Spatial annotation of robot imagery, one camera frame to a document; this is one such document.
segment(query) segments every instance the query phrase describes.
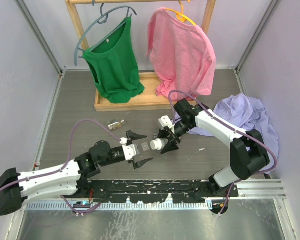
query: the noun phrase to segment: neckline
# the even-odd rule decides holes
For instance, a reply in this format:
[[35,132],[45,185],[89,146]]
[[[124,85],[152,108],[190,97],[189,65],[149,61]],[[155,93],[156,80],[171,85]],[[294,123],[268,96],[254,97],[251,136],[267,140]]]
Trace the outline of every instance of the neckline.
[[184,28],[184,29],[187,29],[187,30],[194,30],[194,29],[197,29],[197,26],[198,25],[188,25],[186,23],[183,23],[181,21],[178,21],[177,19],[175,19],[173,16],[171,16],[169,14],[169,12],[166,10],[165,7],[161,7],[161,11],[162,13],[170,20],[172,21],[174,24],[178,25],[179,27],[181,28]]
[[111,54],[111,52],[113,52],[113,51],[121,44],[121,42],[123,41],[122,39],[124,38],[124,35],[125,35],[126,32],[128,31],[129,25],[131,25],[131,16],[125,17],[125,18],[123,19],[123,21],[120,22],[119,25],[121,25],[124,21],[125,21],[125,24],[121,26],[121,27],[124,27],[124,30],[123,30],[123,32],[122,32],[122,35],[120,36],[120,38],[119,38],[119,40],[117,41],[117,43],[113,46],[113,48],[111,48],[111,49],[109,49],[108,51],[105,51],[105,52],[103,52],[103,53],[95,53],[95,52],[93,52],[93,51],[90,51],[90,49],[94,47],[94,46],[92,46],[92,47],[88,48],[83,54],[85,54],[85,53],[86,53],[86,54],[90,53],[90,54],[93,54],[93,57],[98,57],[98,58],[102,58],[102,57],[105,57],[106,55]]

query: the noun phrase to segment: clothes hanger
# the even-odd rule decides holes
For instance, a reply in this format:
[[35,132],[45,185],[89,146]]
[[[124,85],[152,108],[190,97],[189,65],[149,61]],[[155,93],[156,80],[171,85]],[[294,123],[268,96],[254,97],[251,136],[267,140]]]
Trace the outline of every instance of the clothes hanger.
[[[100,7],[100,13],[101,13],[101,16],[95,20],[84,32],[84,34],[82,35],[82,37],[80,38],[79,42],[77,43],[76,47],[75,47],[75,51],[74,51],[74,65],[77,66],[78,64],[78,50],[82,51],[82,52],[85,52],[85,50],[83,50],[82,48],[80,48],[80,44],[81,42],[84,40],[84,38],[86,37],[87,33],[96,25],[96,24],[104,24],[107,22],[108,20],[108,17],[109,17],[109,14],[118,10],[118,9],[123,9],[123,8],[127,8],[127,11],[126,11],[126,18],[129,16],[129,11],[130,9],[133,11],[134,15],[137,16],[137,13],[136,11],[130,7],[130,6],[118,6],[118,7],[115,7],[109,11],[107,11],[105,14],[103,14],[103,11],[102,11],[102,8],[104,6],[104,3],[101,4],[101,7]],[[97,45],[95,45],[91,51],[93,51],[96,47],[98,47],[101,43],[103,43],[105,40],[107,40],[115,31],[117,31],[120,27],[122,27],[124,24],[126,24],[126,21],[122,22],[119,26],[117,26],[113,31],[111,31],[107,36],[105,36]]]
[[186,22],[189,21],[192,25],[197,25],[194,21],[192,21],[189,17],[187,17],[186,15],[184,15],[184,5],[182,4],[181,1],[178,1],[180,6],[181,6],[181,12],[178,12],[172,8],[165,8],[165,10],[167,11],[171,11],[174,12],[176,14],[176,17],[178,18],[179,21],[181,22]]

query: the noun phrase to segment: lavender cloth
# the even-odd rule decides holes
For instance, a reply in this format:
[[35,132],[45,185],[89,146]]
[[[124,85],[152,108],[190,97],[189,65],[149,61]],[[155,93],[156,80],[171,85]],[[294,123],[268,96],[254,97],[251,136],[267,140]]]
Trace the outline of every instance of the lavender cloth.
[[[265,106],[259,99],[240,93],[237,96],[231,96],[218,102],[213,112],[220,118],[239,128],[247,131],[252,129],[258,130],[263,137],[265,145],[267,145],[278,158],[279,137],[270,122]],[[188,133],[209,137],[213,136],[208,131],[198,127],[193,128]],[[273,166],[274,159],[270,154],[269,158],[270,164],[262,170],[267,170]]]

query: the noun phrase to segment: clothing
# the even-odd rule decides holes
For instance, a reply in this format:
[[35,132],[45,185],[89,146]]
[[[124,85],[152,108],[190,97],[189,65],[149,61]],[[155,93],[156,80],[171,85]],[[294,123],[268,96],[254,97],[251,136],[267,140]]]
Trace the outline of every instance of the clothing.
[[[148,25],[148,51],[155,73],[161,80],[157,96],[168,98],[171,90],[193,97],[210,95],[214,82],[216,55],[207,35],[198,25],[173,18],[164,7],[157,9]],[[174,92],[173,101],[185,96]]]
[[89,65],[99,94],[113,104],[127,103],[145,90],[140,83],[132,48],[131,17],[123,21],[126,23],[106,41],[94,50],[93,47],[87,49],[82,55]]
[[[243,93],[237,96],[228,97],[217,103],[213,112],[227,122],[251,131],[258,130],[263,138],[264,144],[267,145],[278,158],[279,155],[279,137],[270,122],[263,103],[254,97],[245,96]],[[189,134],[212,136],[208,131],[195,127]],[[269,155],[270,164],[262,170],[271,168],[274,164],[273,157]]]

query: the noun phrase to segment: gray wood surface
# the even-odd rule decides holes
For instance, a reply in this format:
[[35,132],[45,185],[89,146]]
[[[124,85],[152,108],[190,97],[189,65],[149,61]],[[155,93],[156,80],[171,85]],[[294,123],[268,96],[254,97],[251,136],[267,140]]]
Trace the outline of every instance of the gray wood surface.
[[[212,94],[199,100],[214,108],[224,98],[240,93],[233,70],[216,70]],[[171,110],[141,110],[96,112],[94,108],[96,87],[89,71],[68,71],[56,105],[50,131],[45,144],[40,169],[65,162],[68,156],[69,138],[73,126],[82,119],[95,119],[107,125],[108,121],[124,119],[126,126],[113,131],[119,137],[131,130],[148,138],[138,140],[140,156],[135,159],[154,159],[142,168],[133,170],[127,162],[120,162],[101,168],[101,174],[93,179],[103,180],[164,180],[164,179],[208,179],[230,163],[229,149],[215,137],[186,134],[179,150],[161,155],[158,151],[143,151],[141,144],[154,139],[158,119],[172,115]],[[77,128],[72,143],[72,158],[88,151],[97,141],[104,140],[111,147],[120,144],[99,126],[86,122]]]

